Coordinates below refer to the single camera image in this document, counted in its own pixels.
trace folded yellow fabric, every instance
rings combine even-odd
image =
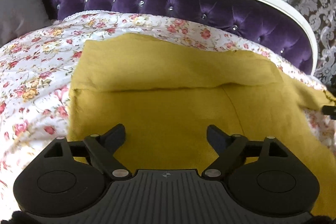
[[[202,172],[217,157],[206,140],[210,124],[250,140],[275,136],[320,182],[312,213],[336,217],[335,158],[302,111],[335,105],[334,98],[261,55],[205,52],[140,34],[86,41],[70,98],[68,139],[124,124],[126,142],[115,157],[131,171]]]

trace purple velvet upholstery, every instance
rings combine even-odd
[[[140,1],[44,0],[49,16],[59,20],[83,10],[112,10],[199,22],[260,43],[303,72],[311,73],[312,51],[305,32],[292,19],[264,3],[256,0],[142,0],[141,6]]]

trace bed sheet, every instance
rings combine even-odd
[[[25,34],[0,49],[0,220],[18,205],[12,187],[19,173],[57,136],[66,136],[68,91],[87,39],[127,32],[205,51],[247,50],[262,54],[292,78],[326,89],[271,50],[219,29],[146,14],[85,11]],[[311,132],[336,155],[335,122],[305,110]]]

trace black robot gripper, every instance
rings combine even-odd
[[[113,157],[125,139],[122,124],[83,141],[57,137],[17,177],[20,209],[42,224],[301,224],[312,217],[319,183],[276,138],[250,141],[210,125],[207,140],[218,158],[201,176],[132,174]],[[248,157],[258,159],[245,164]]]

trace gray plastic panel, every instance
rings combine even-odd
[[[220,182],[204,180],[196,170],[139,170],[130,180],[113,182],[86,211],[63,218],[31,216],[43,224],[301,224],[311,218],[309,213],[288,218],[252,213]]]

